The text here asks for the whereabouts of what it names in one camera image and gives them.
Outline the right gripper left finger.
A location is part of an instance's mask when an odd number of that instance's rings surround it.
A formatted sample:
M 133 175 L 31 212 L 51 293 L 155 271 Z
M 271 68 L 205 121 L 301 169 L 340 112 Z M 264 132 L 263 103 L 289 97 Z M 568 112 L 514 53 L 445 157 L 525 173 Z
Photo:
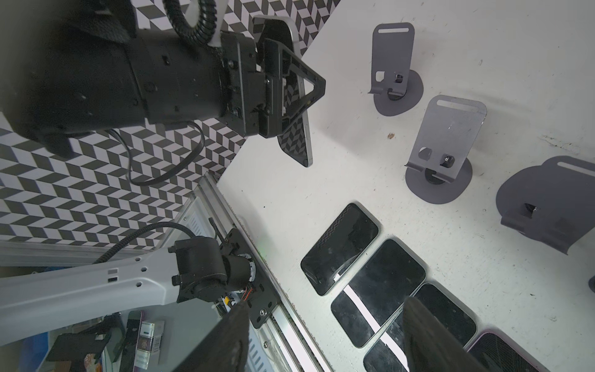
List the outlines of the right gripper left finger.
M 249 307 L 235 305 L 174 371 L 244 371 L 249 353 Z

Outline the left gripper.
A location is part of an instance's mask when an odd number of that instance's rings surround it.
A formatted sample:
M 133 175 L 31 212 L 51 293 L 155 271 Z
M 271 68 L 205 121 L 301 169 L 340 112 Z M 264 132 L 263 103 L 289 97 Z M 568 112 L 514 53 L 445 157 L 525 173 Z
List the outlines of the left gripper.
M 277 40 L 221 34 L 227 72 L 221 118 L 240 136 L 279 137 L 325 94 L 326 80 Z

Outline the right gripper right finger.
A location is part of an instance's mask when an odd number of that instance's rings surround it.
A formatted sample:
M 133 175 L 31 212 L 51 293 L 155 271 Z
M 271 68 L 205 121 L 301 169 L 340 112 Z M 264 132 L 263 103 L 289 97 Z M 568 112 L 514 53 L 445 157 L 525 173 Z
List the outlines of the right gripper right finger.
M 410 371 L 485 371 L 416 298 L 404 301 L 404 353 Z

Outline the phone with teal case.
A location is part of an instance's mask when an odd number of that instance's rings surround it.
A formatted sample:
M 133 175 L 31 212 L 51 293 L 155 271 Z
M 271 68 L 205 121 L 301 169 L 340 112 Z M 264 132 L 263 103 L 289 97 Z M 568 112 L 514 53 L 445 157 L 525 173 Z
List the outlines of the phone with teal case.
M 455 339 L 466 345 L 477 331 L 474 320 L 434 284 L 425 283 L 413 295 Z M 409 371 L 404 353 L 402 314 L 389 325 L 364 358 L 366 371 Z

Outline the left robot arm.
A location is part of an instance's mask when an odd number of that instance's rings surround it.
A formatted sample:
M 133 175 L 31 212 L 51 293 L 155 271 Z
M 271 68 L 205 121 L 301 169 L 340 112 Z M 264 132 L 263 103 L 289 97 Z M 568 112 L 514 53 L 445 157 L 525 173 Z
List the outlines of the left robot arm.
M 325 79 L 264 20 L 253 39 L 217 27 L 217 4 L 171 30 L 141 29 L 130 1 L 1 4 L 1 242 L 94 243 L 172 226 L 215 120 L 240 136 L 288 134 Z

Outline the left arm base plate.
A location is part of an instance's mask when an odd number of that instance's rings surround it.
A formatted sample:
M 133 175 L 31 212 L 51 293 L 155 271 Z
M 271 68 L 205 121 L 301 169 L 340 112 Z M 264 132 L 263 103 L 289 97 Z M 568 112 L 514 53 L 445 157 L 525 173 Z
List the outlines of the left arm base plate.
M 260 329 L 272 316 L 274 310 L 280 305 L 280 296 L 274 287 L 265 267 L 260 262 L 260 257 L 249 244 L 238 228 L 232 228 L 226 236 L 226 246 L 223 248 L 225 255 L 240 257 L 244 255 L 254 263 L 253 280 L 241 288 L 250 291 L 247 296 L 249 319 L 255 329 Z

